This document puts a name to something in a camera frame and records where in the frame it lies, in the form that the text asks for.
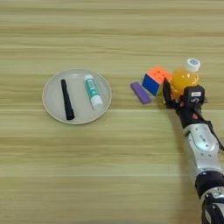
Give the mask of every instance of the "white plate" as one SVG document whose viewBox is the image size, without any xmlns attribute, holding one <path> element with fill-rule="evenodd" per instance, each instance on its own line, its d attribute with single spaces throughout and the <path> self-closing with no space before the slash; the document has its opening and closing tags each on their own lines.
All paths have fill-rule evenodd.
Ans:
<svg viewBox="0 0 224 224">
<path fill-rule="evenodd" d="M 94 110 L 88 97 L 84 77 L 87 74 L 94 76 L 103 101 L 103 108 Z M 67 92 L 73 107 L 75 118 L 68 121 L 66 118 L 64 99 L 60 81 L 66 80 Z M 108 82 L 99 74 L 88 70 L 68 70 L 53 76 L 46 84 L 42 94 L 45 110 L 58 121 L 69 124 L 91 123 L 101 117 L 109 109 L 112 93 Z"/>
</svg>

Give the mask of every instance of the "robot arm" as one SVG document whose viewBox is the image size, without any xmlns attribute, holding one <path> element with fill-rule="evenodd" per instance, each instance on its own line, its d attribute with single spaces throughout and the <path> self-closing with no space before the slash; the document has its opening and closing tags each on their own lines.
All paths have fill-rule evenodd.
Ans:
<svg viewBox="0 0 224 224">
<path fill-rule="evenodd" d="M 224 224 L 224 175 L 218 160 L 223 146 L 212 124 L 201 115 L 205 90 L 187 87 L 181 99 L 174 101 L 165 80 L 163 93 L 166 107 L 176 110 L 184 130 L 190 176 L 202 204 L 202 224 Z"/>
</svg>

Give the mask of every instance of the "plate rim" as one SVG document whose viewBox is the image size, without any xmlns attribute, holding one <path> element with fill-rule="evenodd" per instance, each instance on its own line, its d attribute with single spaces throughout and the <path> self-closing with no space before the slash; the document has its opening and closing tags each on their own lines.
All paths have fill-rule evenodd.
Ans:
<svg viewBox="0 0 224 224">
<path fill-rule="evenodd" d="M 53 114 L 48 110 L 48 108 L 47 108 L 47 106 L 46 106 L 46 103 L 45 103 L 45 100 L 44 100 L 45 95 L 46 95 L 46 88 L 47 88 L 47 86 L 49 85 L 49 83 L 50 83 L 55 77 L 57 77 L 58 75 L 60 75 L 60 74 L 62 74 L 62 73 L 64 73 L 64 72 L 69 72 L 69 71 L 73 71 L 73 70 L 87 71 L 87 72 L 90 72 L 91 74 L 98 75 L 98 76 L 100 76 L 100 77 L 106 82 L 106 84 L 107 84 L 107 86 L 108 86 L 109 95 L 110 95 L 110 97 L 109 97 L 109 101 L 108 101 L 108 106 L 105 108 L 104 112 L 103 112 L 99 117 L 95 118 L 94 120 L 91 120 L 90 122 L 68 122 L 68 121 L 61 120 L 61 119 L 59 119 L 57 116 L 53 115 Z M 50 79 L 47 80 L 47 82 L 46 82 L 45 85 L 44 85 L 43 91 L 42 91 L 42 104 L 43 104 L 44 109 L 45 109 L 45 111 L 47 112 L 47 114 L 48 114 L 49 116 L 51 116 L 52 118 L 54 118 L 55 120 L 57 120 L 58 122 L 66 123 L 66 124 L 71 124 L 71 125 L 82 125 L 82 124 L 92 123 L 92 122 L 98 120 L 99 118 L 101 118 L 103 115 L 105 115 L 105 114 L 108 112 L 109 107 L 110 107 L 110 105 L 111 105 L 111 102 L 112 102 L 112 88 L 111 88 L 111 86 L 109 85 L 109 82 L 108 82 L 102 75 L 100 75 L 100 74 L 98 74 L 98 73 L 91 72 L 91 71 L 89 71 L 89 70 L 87 70 L 87 69 L 69 69 L 69 70 L 64 70 L 64 71 L 61 71 L 61 72 L 59 72 L 59 73 L 56 73 L 54 76 L 52 76 Z"/>
</svg>

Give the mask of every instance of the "white cap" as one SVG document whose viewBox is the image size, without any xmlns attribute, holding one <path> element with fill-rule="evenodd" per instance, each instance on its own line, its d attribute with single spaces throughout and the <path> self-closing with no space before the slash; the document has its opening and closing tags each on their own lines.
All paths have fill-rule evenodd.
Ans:
<svg viewBox="0 0 224 224">
<path fill-rule="evenodd" d="M 200 61 L 194 58 L 190 58 L 187 60 L 185 64 L 185 68 L 190 72 L 198 72 L 200 69 Z"/>
<path fill-rule="evenodd" d="M 103 106 L 102 98 L 99 95 L 95 95 L 91 98 L 91 103 L 95 110 L 101 109 Z"/>
<path fill-rule="evenodd" d="M 87 75 L 84 77 L 84 81 L 89 80 L 89 79 L 93 79 L 93 78 L 94 78 L 93 75 L 91 75 L 91 74 L 87 74 Z"/>
</svg>

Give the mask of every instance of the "orange bottle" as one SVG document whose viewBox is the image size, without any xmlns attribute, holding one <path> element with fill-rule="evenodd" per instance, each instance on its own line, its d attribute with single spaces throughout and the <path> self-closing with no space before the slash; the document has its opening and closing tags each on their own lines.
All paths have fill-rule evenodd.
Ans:
<svg viewBox="0 0 224 224">
<path fill-rule="evenodd" d="M 171 77 L 171 95 L 173 99 L 178 100 L 183 95 L 186 87 L 198 85 L 199 69 L 199 60 L 188 59 L 184 67 L 180 67 L 174 71 Z"/>
</svg>

